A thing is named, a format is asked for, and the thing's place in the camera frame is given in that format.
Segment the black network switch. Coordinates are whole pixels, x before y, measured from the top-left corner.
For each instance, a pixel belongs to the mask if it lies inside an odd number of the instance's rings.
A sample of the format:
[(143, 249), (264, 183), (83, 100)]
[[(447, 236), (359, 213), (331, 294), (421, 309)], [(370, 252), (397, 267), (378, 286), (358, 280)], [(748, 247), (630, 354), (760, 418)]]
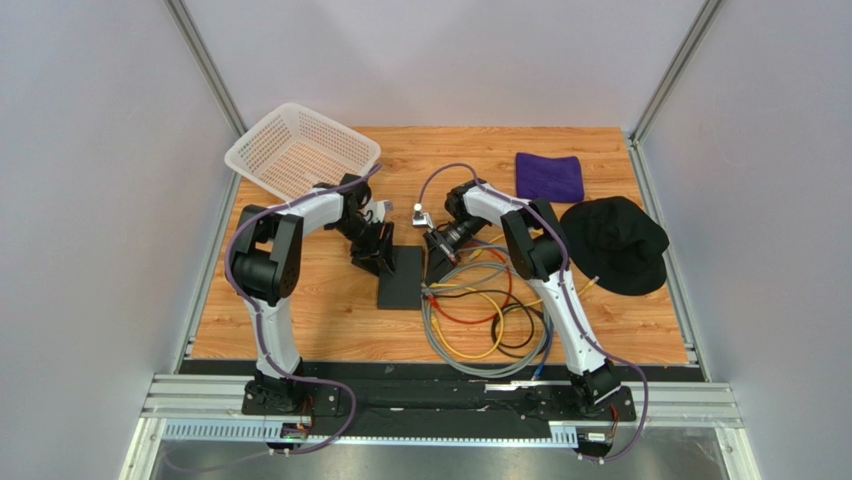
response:
[(377, 308), (379, 310), (419, 311), (422, 304), (424, 250), (421, 246), (395, 246), (395, 271), (379, 275)]

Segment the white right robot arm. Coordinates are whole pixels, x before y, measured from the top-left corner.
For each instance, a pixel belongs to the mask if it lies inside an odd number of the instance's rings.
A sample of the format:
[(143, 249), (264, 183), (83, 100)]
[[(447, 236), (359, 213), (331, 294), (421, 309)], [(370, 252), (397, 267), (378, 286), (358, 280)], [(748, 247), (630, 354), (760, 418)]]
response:
[(453, 221), (424, 233), (431, 283), (459, 263), (461, 247), (486, 225), (500, 224), (511, 265), (543, 301), (561, 341), (577, 409), (609, 413), (622, 384), (597, 341), (570, 268), (567, 239), (545, 200), (522, 200), (472, 180), (447, 194)]

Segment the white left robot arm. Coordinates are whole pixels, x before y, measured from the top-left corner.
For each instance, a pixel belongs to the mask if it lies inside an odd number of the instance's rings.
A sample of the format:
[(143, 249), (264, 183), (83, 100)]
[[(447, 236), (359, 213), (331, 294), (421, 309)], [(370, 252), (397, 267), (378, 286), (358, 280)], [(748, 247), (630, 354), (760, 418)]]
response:
[(320, 183), (281, 205), (244, 208), (226, 248), (225, 274), (251, 316), (258, 350), (246, 395), (261, 406), (295, 414), (309, 404), (311, 379), (295, 345), (291, 296), (301, 274), (303, 240), (317, 229), (350, 241), (350, 257), (373, 275), (395, 275), (394, 226), (371, 199), (368, 179), (347, 174), (338, 185)]

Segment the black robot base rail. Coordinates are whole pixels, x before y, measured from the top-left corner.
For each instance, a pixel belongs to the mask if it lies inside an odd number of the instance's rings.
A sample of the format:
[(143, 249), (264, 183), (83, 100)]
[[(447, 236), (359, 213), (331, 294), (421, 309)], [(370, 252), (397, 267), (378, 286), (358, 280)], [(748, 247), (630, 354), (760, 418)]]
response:
[(703, 379), (695, 367), (648, 365), (636, 373), (615, 366), (619, 388), (592, 404), (557, 365), (546, 366), (538, 379), (526, 367), (497, 380), (437, 363), (307, 361), (297, 369), (299, 382), (265, 376), (249, 360), (188, 360), (178, 372), (235, 381), (232, 412), (270, 424), (279, 442), (337, 431), (372, 438), (542, 439), (552, 422), (637, 420), (643, 379), (652, 385)]

